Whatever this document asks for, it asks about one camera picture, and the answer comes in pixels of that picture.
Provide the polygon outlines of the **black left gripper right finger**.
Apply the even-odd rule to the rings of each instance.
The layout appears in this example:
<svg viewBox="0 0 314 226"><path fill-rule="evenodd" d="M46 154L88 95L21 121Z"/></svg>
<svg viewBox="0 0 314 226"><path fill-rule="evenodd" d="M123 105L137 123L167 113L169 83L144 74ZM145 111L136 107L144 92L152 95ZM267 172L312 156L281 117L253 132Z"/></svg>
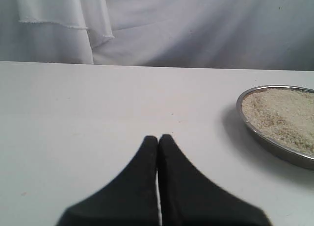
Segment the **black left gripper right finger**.
<svg viewBox="0 0 314 226"><path fill-rule="evenodd" d="M269 226L265 213L205 177L169 134L158 144L158 186L164 226Z"/></svg>

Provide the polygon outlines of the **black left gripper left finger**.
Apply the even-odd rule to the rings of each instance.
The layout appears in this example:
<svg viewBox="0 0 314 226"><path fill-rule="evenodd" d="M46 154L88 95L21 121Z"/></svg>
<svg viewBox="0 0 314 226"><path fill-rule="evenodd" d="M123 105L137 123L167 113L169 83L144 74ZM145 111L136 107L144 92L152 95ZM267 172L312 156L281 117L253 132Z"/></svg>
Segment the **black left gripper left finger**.
<svg viewBox="0 0 314 226"><path fill-rule="evenodd" d="M157 226L158 140L146 136L135 156L104 188L68 207L59 226Z"/></svg>

